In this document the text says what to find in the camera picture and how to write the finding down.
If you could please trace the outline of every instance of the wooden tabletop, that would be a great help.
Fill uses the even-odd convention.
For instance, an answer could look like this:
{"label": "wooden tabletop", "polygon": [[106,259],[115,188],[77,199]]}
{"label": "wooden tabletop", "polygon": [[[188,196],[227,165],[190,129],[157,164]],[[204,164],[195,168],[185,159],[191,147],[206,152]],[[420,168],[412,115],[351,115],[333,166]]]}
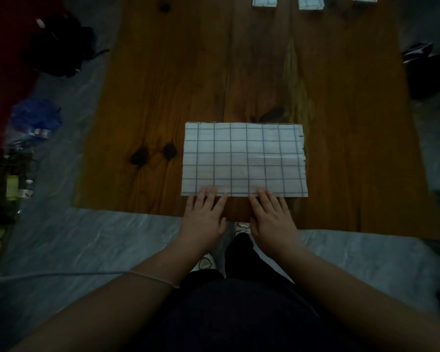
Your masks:
{"label": "wooden tabletop", "polygon": [[[389,0],[164,1],[127,0],[75,206],[181,216],[187,121],[300,123],[309,197],[288,201],[299,228],[439,237]],[[229,198],[229,220],[251,214]]]}

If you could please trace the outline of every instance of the white cable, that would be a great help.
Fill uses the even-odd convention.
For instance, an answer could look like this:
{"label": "white cable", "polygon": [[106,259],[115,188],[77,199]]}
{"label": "white cable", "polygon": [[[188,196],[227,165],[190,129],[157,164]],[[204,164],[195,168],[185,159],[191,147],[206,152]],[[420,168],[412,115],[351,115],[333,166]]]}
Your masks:
{"label": "white cable", "polygon": [[17,281],[17,280],[23,280],[23,279],[40,278],[40,277],[44,277],[44,276],[115,275],[115,274],[127,274],[127,273],[142,276],[147,279],[156,280],[157,282],[162,282],[162,283],[171,285],[175,289],[179,288],[179,286],[174,285],[173,283],[171,283],[168,280],[157,278],[152,275],[143,274],[143,273],[137,272],[135,270],[115,270],[115,271],[105,271],[105,272],[34,272],[34,273],[26,273],[26,274],[20,274],[20,275],[0,276],[0,284],[13,282],[13,281]]}

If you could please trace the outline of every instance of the forearm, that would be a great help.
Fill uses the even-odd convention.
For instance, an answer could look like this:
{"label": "forearm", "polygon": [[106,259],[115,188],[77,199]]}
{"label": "forearm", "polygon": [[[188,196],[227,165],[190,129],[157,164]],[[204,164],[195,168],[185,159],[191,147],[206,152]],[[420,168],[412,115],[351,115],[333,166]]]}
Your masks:
{"label": "forearm", "polygon": [[277,259],[307,294],[356,336],[382,350],[440,351],[440,324],[306,248]]}
{"label": "forearm", "polygon": [[[133,270],[179,285],[199,260],[177,241]],[[141,330],[173,288],[125,274],[74,302],[12,351],[112,351]]]}

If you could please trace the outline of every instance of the white shoe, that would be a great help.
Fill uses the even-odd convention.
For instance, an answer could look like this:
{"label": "white shoe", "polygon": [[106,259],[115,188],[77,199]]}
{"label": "white shoe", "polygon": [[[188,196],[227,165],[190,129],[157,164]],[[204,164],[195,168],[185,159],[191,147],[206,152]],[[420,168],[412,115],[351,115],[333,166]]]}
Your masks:
{"label": "white shoe", "polygon": [[196,264],[196,266],[192,269],[191,272],[196,272],[198,270],[205,270],[205,269],[217,269],[217,266],[215,265],[215,260],[213,260],[213,257],[211,254],[206,254],[203,256],[199,263]]}
{"label": "white shoe", "polygon": [[238,236],[240,233],[247,233],[251,236],[251,224],[249,222],[235,222],[235,233],[233,237]]}

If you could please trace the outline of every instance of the person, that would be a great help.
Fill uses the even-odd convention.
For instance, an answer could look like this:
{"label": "person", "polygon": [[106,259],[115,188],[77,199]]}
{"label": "person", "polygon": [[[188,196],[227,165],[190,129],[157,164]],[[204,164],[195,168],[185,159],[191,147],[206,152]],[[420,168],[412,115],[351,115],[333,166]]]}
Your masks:
{"label": "person", "polygon": [[249,196],[258,247],[246,225],[225,252],[227,195],[190,196],[177,238],[133,269],[180,285],[123,274],[55,314],[12,351],[440,351],[440,323],[359,281],[300,243],[287,204]]}

